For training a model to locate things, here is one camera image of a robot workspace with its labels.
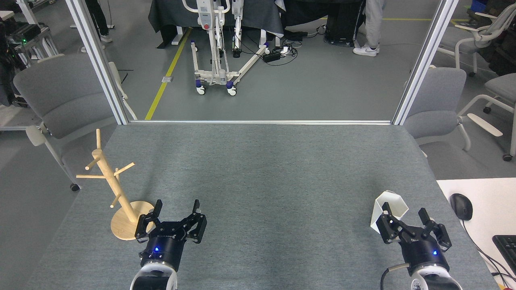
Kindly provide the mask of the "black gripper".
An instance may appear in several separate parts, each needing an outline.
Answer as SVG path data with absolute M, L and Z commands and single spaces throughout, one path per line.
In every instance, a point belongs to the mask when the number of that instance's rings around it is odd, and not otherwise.
M 154 209 L 141 214 L 138 219 L 135 238 L 139 243 L 148 241 L 145 250 L 139 254 L 140 266 L 150 262 L 164 262 L 178 272 L 186 240 L 191 239 L 195 244 L 200 244 L 208 221 L 201 213 L 199 199 L 195 200 L 192 213 L 180 222 L 161 223 L 158 218 L 161 210 L 162 200 L 158 199 Z M 157 227 L 148 234 L 147 226 L 150 222 Z
M 421 237 L 424 239 L 415 239 L 415 231 L 412 226 L 408 226 L 405 222 L 398 220 L 393 216 L 388 202 L 382 205 L 382 214 L 379 216 L 379 232 L 385 244 L 390 244 L 399 236 L 402 256 L 404 261 L 409 264 L 408 274 L 413 276 L 414 273 L 423 267 L 438 266 L 449 271 L 450 267 L 443 253 L 451 246 L 449 235 L 444 224 L 437 224 L 431 218 L 425 208 L 418 211 L 418 215 L 424 225 Z

